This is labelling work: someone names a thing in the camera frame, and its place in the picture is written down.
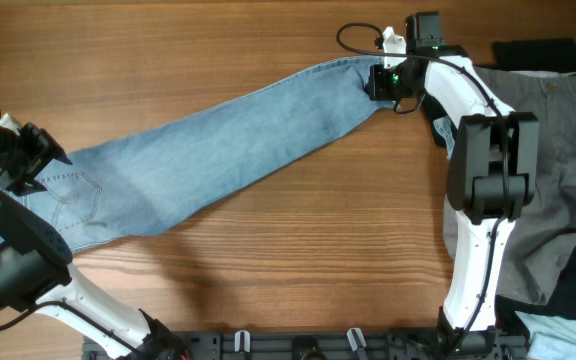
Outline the light blue denim jeans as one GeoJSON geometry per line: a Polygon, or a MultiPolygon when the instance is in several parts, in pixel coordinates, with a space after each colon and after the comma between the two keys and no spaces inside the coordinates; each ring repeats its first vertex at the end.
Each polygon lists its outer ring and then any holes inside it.
{"type": "Polygon", "coordinates": [[[202,208],[351,132],[379,105],[371,57],[314,65],[158,128],[72,152],[20,203],[73,251],[166,232],[202,208]]]}

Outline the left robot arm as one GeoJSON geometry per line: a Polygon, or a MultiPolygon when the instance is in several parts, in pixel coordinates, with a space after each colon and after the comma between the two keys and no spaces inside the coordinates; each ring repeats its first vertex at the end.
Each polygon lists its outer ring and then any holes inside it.
{"type": "Polygon", "coordinates": [[[95,342],[111,359],[188,359],[189,347],[159,320],[100,289],[74,265],[65,240],[49,223],[19,203],[44,191],[37,175],[53,160],[70,161],[44,129],[8,125],[0,113],[0,310],[17,318],[57,320],[95,342]]]}

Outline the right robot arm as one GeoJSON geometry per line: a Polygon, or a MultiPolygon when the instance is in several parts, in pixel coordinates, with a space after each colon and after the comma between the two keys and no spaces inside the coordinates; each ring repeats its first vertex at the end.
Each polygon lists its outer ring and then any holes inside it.
{"type": "Polygon", "coordinates": [[[454,270],[423,342],[435,359],[486,358],[500,347],[494,306],[505,246],[535,193],[538,121],[495,96],[456,46],[386,53],[371,67],[366,91],[393,103],[430,96],[457,129],[447,175],[457,218],[454,270]]]}

